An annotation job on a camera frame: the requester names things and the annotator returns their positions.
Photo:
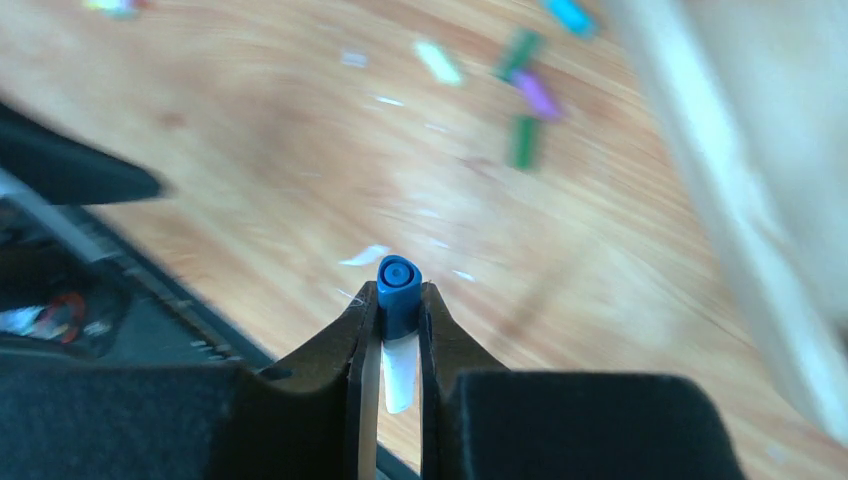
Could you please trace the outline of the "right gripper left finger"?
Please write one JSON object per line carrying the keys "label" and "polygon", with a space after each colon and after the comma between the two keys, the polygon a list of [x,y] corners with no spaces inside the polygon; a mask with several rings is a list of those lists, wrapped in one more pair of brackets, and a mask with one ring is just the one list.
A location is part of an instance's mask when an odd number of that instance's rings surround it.
{"label": "right gripper left finger", "polygon": [[377,289],[260,374],[239,378],[218,438],[221,479],[377,476]]}

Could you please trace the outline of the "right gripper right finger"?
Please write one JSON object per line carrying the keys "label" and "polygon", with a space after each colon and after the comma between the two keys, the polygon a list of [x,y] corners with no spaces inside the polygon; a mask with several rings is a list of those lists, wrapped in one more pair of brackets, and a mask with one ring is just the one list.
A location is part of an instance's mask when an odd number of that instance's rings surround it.
{"label": "right gripper right finger", "polygon": [[422,291],[426,479],[740,479],[717,408],[693,381],[512,370]]}

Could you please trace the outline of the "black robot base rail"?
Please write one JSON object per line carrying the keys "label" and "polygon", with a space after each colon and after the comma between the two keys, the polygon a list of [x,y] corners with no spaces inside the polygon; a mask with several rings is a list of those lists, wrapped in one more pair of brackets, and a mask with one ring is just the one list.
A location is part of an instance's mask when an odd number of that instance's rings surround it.
{"label": "black robot base rail", "polygon": [[227,362],[273,360],[97,216],[2,172],[2,370]]}

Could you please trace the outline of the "white pen blue cap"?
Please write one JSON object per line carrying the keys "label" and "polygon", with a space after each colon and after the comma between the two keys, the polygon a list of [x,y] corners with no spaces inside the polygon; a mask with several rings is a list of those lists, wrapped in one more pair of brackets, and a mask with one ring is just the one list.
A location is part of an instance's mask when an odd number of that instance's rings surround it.
{"label": "white pen blue cap", "polygon": [[377,274],[386,410],[406,411],[413,403],[419,356],[422,275],[411,261],[385,257]]}

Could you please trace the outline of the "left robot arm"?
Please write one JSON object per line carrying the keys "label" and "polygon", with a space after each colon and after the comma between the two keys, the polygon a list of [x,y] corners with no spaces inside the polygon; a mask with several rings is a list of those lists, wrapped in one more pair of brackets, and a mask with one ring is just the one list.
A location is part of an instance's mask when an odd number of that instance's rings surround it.
{"label": "left robot arm", "polygon": [[151,171],[65,137],[1,105],[1,168],[55,205],[99,205],[160,197]]}

